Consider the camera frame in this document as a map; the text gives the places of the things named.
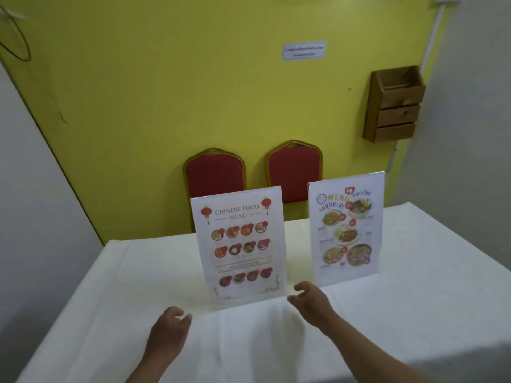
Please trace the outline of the person's left hand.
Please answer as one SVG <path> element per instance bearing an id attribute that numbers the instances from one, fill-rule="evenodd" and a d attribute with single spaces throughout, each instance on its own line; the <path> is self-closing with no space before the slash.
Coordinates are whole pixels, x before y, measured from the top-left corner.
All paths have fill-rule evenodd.
<path id="1" fill-rule="evenodd" d="M 174 308 L 167 308 L 152 326 L 144 355 L 157 352 L 180 354 L 188 337 L 190 327 L 180 327 L 174 322 Z"/>

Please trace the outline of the person's right hand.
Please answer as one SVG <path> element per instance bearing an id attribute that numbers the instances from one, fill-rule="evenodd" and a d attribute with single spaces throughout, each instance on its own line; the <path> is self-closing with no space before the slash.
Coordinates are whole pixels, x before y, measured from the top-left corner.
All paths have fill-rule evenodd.
<path id="1" fill-rule="evenodd" d="M 296 295 L 305 297 L 305 311 L 298 311 L 303 319 L 319 329 L 324 335 L 329 336 L 333 324 L 339 317 L 332 307 L 327 295 L 316 285 L 309 281 L 301 281 L 294 286 L 298 292 Z"/>

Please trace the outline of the person's right forearm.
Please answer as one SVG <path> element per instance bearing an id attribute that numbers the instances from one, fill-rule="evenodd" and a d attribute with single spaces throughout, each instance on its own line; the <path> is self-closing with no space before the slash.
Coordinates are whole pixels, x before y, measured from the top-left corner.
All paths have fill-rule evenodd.
<path id="1" fill-rule="evenodd" d="M 330 315 L 321 330 L 334 343 L 357 383 L 432 383 L 337 314 Z"/>

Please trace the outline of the person's left forearm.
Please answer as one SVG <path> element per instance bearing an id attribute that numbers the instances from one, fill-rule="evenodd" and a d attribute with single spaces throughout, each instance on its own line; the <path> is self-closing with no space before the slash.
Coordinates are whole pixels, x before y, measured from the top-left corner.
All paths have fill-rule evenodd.
<path id="1" fill-rule="evenodd" d="M 178 355 L 175 352 L 145 354 L 125 380 L 125 383 L 159 383 L 163 374 Z"/>

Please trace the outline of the white tablecloth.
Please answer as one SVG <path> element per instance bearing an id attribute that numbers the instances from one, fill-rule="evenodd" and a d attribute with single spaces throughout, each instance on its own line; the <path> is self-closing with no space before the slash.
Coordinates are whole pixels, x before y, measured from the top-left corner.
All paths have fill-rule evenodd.
<path id="1" fill-rule="evenodd" d="M 384 209 L 377 275 L 323 290 L 436 381 L 511 383 L 511 272 L 411 203 Z M 193 322 L 163 383 L 354 381 L 285 297 L 215 310 L 187 234 L 108 242 L 16 383 L 124 382 L 169 306 Z"/>

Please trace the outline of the menu stand with red lanterns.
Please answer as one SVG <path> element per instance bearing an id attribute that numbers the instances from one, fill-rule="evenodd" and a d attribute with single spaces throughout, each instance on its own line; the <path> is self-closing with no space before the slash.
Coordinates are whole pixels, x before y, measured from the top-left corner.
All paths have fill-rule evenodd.
<path id="1" fill-rule="evenodd" d="M 281 186 L 190 200 L 204 279 L 215 309 L 285 295 Z"/>

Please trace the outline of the menu stand with food photos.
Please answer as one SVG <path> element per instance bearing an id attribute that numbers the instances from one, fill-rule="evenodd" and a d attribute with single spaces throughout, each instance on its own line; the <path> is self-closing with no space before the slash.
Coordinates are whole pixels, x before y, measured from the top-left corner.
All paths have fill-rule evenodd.
<path id="1" fill-rule="evenodd" d="M 324 287 L 379 272 L 385 172 L 308 184 L 313 283 Z"/>

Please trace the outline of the red padded chair gold frame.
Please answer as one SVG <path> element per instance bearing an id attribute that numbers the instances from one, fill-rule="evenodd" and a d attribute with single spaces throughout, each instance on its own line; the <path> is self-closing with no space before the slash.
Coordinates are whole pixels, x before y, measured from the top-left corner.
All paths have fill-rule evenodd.
<path id="1" fill-rule="evenodd" d="M 182 166 L 182 175 L 193 233 L 192 198 L 247 189 L 245 162 L 238 155 L 220 148 L 208 148 L 189 157 Z"/>
<path id="2" fill-rule="evenodd" d="M 309 183 L 323 179 L 323 153 L 304 141 L 279 144 L 265 154 L 264 163 L 267 185 L 281 187 L 283 204 L 307 201 Z"/>

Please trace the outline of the wooden wall box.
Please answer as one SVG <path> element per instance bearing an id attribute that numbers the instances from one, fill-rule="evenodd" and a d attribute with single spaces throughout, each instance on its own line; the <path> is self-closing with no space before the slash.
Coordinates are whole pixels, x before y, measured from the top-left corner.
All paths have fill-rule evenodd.
<path id="1" fill-rule="evenodd" d="M 370 143 L 412 138 L 425 91 L 417 65 L 373 71 L 362 138 Z"/>

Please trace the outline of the white paper wall sign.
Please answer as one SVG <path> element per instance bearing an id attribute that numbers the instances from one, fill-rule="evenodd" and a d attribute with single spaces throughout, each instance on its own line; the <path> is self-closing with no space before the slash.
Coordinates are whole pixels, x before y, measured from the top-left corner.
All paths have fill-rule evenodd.
<path id="1" fill-rule="evenodd" d="M 325 41 L 287 43 L 282 46 L 283 61 L 322 59 L 326 51 Z"/>

